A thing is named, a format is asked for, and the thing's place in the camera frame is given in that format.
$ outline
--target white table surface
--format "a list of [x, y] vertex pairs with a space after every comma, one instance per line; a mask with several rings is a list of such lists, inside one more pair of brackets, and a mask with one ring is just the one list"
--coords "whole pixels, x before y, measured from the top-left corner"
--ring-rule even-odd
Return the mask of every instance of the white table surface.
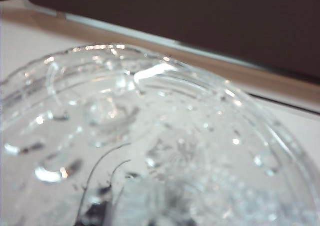
[[[126, 35], [73, 22], [56, 16], [56, 12], [32, 5], [27, 0], [1, 2], [1, 80], [27, 62], [65, 50], [95, 43], [121, 42], [171, 55], [181, 61], [204, 67], [261, 97], [320, 111], [320, 86], [237, 65], [221, 58], [198, 55]], [[310, 158], [320, 168], [320, 116], [268, 100], [257, 99], [270, 110], [300, 141]]]

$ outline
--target black wire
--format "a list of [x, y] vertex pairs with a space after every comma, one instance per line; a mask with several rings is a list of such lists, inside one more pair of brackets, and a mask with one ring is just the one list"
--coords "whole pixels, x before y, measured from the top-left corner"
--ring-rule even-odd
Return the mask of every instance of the black wire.
[[[76, 216], [75, 224], [77, 224], [77, 222], [78, 222], [79, 219], [80, 219], [81, 208], [82, 208], [83, 203], [84, 203], [84, 200], [85, 200], [85, 196], [86, 196], [86, 193], [87, 193], [88, 185], [89, 185], [89, 183], [90, 183], [90, 181], [91, 181], [92, 175], [93, 175], [95, 169], [97, 168], [98, 164], [99, 164], [99, 163], [102, 161], [102, 159], [104, 159], [109, 153], [111, 153], [111, 152], [113, 152], [113, 151], [115, 151], [115, 150], [117, 150], [117, 149], [120, 149], [120, 148], [122, 148], [122, 147], [124, 147], [124, 146], [128, 146], [128, 145], [130, 145], [130, 144], [131, 144], [131, 143], [125, 143], [125, 144], [122, 144], [122, 145], [120, 145], [120, 146], [118, 146], [118, 147], [115, 147], [115, 148], [110, 149], [108, 152], [106, 152], [104, 155], [102, 155], [102, 157], [99, 158], [99, 160], [96, 162], [96, 164], [94, 165], [94, 167], [93, 167], [93, 169], [92, 169], [92, 171], [91, 171], [91, 173], [90, 173], [90, 175], [89, 175], [89, 178], [88, 178], [88, 180], [87, 180], [87, 182], [86, 182], [86, 187], [85, 187], [85, 189], [84, 189], [84, 191], [83, 191], [83, 195], [82, 195], [81, 202], [80, 202], [80, 206], [79, 206], [79, 210], [78, 210], [78, 213], [77, 213], [77, 216]], [[116, 171], [117, 168], [119, 168], [122, 164], [124, 164], [124, 163], [126, 163], [126, 162], [128, 162], [128, 161], [122, 162], [120, 165], [118, 165], [118, 166], [115, 168], [115, 170], [113, 171], [113, 173]]]

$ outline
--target clear glass dish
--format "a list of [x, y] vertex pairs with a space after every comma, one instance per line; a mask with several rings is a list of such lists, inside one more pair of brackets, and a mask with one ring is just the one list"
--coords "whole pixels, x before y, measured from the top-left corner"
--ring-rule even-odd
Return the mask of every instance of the clear glass dish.
[[123, 44], [1, 83], [2, 225], [317, 225], [319, 174], [228, 80]]

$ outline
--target dark background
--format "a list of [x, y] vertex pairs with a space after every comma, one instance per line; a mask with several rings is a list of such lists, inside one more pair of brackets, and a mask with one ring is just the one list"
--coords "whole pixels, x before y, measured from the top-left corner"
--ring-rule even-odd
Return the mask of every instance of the dark background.
[[320, 82], [320, 0], [31, 0]]

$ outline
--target wet glass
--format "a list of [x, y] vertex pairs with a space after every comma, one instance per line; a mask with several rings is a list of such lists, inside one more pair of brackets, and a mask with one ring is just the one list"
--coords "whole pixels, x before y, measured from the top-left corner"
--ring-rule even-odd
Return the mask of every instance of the wet glass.
[[1, 83], [2, 225], [317, 225], [319, 174], [230, 81], [123, 44]]

